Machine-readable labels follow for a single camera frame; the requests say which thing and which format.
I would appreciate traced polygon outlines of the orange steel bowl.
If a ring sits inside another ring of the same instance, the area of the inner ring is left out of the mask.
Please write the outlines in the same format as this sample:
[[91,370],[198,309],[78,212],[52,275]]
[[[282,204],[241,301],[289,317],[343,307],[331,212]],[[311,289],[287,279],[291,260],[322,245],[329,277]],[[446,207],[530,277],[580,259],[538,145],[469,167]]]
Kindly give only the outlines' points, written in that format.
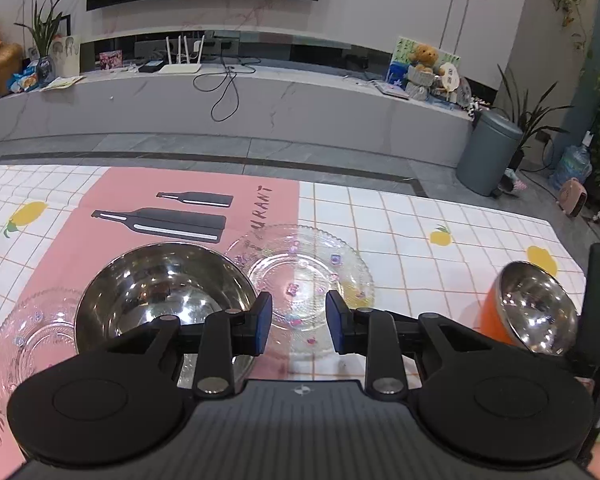
[[562,356],[576,342],[578,311],[556,278],[530,262],[506,264],[479,314],[479,332],[534,353]]

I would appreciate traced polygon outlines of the clear glass plate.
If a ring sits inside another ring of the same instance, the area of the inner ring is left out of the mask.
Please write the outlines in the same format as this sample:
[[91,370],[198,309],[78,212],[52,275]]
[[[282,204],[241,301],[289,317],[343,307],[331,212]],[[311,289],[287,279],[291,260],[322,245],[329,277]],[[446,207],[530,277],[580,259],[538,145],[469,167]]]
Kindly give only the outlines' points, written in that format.
[[74,322],[81,294],[55,287],[16,304],[0,327],[0,410],[32,375],[78,353]]
[[298,359],[332,351],[325,297],[340,293],[349,308],[369,308],[375,285],[361,256],[344,240],[298,224],[274,224],[253,230],[227,249],[257,292],[273,298],[268,348],[288,350]]

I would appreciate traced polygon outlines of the blue steel bowl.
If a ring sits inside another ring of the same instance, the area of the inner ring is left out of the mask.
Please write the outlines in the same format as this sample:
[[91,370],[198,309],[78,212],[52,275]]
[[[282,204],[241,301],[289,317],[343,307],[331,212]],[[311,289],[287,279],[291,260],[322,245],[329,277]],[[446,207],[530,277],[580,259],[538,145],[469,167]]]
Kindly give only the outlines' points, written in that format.
[[198,344],[204,319],[247,312],[257,295],[234,263],[204,247],[160,243],[112,260],[88,284],[76,310],[78,374],[118,382],[132,396],[175,396],[193,365],[178,354],[178,332]]

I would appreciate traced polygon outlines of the pink heater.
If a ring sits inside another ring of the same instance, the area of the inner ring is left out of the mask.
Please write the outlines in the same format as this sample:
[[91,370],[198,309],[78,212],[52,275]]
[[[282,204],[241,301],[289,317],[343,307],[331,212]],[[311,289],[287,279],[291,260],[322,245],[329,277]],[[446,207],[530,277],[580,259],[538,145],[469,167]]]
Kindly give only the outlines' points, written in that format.
[[557,203],[562,212],[576,218],[585,205],[588,193],[585,187],[576,178],[567,180],[559,190]]

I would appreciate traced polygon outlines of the water bottle jug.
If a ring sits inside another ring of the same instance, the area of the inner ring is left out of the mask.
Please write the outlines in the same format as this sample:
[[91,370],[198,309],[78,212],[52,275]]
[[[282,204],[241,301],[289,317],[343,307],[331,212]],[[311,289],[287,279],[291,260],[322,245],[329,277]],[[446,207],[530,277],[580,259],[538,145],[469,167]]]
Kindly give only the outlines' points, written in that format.
[[590,157],[592,139],[592,132],[588,131],[579,145],[570,145],[562,153],[562,158],[550,176],[550,185],[555,190],[559,190],[570,179],[576,179],[583,184],[592,174]]

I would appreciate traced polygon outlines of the grey trash bin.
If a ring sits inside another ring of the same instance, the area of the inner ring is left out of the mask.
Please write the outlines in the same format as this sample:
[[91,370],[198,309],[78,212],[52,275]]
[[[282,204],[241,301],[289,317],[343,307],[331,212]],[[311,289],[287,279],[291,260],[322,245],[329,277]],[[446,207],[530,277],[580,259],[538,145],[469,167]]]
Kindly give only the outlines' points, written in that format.
[[518,150],[522,131],[494,110],[480,110],[475,128],[456,167],[462,185],[482,196],[491,195]]

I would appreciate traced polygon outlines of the checkered lemon tablecloth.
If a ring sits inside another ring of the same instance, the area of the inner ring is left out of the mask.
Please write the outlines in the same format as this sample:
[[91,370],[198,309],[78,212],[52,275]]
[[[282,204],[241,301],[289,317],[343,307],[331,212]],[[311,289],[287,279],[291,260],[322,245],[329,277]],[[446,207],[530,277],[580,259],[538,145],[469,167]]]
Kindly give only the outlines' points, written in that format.
[[79,295],[134,248],[187,240],[226,255],[274,299],[257,378],[361,378],[332,350],[324,298],[477,327],[496,274],[513,261],[550,272],[574,302],[585,277],[536,214],[350,186],[197,171],[101,166],[0,166],[0,479],[22,461],[4,415],[14,361],[71,356],[54,330],[52,289]]

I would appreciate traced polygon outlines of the potted plant by bin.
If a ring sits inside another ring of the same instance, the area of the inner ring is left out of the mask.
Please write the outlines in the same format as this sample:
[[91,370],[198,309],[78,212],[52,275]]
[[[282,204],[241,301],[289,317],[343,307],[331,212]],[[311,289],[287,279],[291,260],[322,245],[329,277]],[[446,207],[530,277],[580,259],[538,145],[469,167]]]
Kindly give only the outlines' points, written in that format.
[[558,85],[554,81],[535,101],[532,103],[529,99],[529,90],[521,92],[515,75],[510,68],[503,70],[498,66],[498,72],[501,76],[501,83],[504,86],[506,104],[498,107],[499,112],[503,112],[505,117],[512,122],[522,133],[513,157],[508,164],[511,170],[517,170],[524,160],[524,144],[539,133],[550,136],[552,133],[567,133],[565,128],[558,125],[550,125],[547,117],[560,110],[570,110],[572,105],[547,105],[545,101],[550,97]]

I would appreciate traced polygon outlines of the white wifi router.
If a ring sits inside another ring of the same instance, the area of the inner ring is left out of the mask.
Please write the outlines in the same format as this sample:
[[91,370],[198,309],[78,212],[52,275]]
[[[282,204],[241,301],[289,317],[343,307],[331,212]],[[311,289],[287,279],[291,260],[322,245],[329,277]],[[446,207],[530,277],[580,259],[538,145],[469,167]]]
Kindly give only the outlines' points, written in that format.
[[184,35],[178,36],[178,44],[175,49],[175,58],[172,58],[170,39],[166,38],[166,62],[160,67],[162,74],[184,74],[193,75],[202,69],[202,52],[204,52],[204,40],[193,41],[193,53],[189,52],[188,39]]

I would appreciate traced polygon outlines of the teddy bear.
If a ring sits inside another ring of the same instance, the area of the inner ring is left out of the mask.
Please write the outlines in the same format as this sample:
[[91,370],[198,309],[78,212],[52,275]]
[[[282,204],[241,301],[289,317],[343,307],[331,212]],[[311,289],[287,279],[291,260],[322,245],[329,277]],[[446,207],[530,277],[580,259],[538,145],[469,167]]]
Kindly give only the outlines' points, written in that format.
[[411,66],[414,66],[415,70],[430,74],[434,73],[438,58],[438,50],[428,44],[418,44],[408,55]]

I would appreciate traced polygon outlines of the brown vase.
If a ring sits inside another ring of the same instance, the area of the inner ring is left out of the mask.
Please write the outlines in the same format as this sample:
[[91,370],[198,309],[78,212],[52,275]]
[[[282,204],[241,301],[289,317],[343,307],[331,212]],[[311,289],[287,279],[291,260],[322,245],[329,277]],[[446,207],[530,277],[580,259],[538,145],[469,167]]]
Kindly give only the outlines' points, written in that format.
[[9,92],[8,81],[19,73],[23,60],[23,48],[20,44],[2,44],[0,46],[0,96]]

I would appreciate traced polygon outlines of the potted plant left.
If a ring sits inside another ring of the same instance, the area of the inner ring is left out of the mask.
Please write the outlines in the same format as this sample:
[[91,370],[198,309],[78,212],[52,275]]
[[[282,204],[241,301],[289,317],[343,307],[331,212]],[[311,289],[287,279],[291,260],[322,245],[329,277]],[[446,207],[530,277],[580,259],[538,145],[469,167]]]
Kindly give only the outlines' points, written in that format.
[[38,3],[34,0],[31,23],[15,22],[16,26],[30,32],[35,49],[38,51],[35,73],[40,88],[45,88],[56,78],[55,64],[50,57],[50,49],[60,22],[65,17],[61,11],[56,11],[60,2],[61,0],[43,0],[42,3]]

